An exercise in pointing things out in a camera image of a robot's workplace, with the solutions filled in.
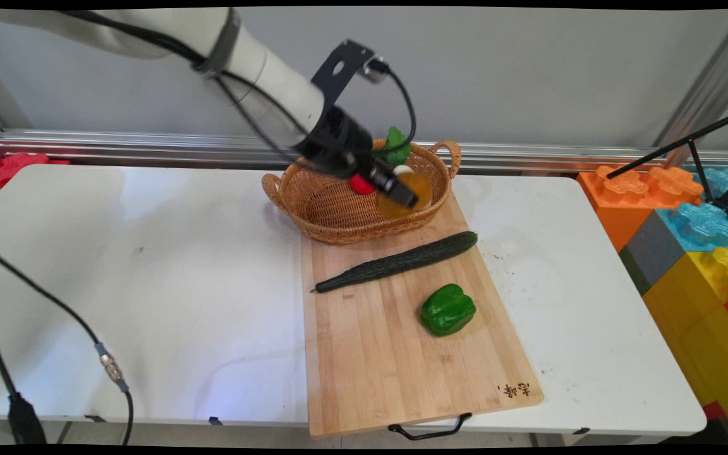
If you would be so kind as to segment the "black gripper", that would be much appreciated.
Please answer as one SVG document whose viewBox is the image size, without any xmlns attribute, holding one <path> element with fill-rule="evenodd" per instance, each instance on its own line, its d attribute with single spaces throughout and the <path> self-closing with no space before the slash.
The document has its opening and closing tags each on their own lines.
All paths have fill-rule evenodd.
<svg viewBox="0 0 728 455">
<path fill-rule="evenodd" d="M 340 179 L 370 175 L 370 184 L 400 207 L 413 209 L 419 202 L 388 164 L 375 161 L 372 135 L 340 107 L 323 112 L 312 132 L 294 149 L 312 172 Z"/>
</svg>

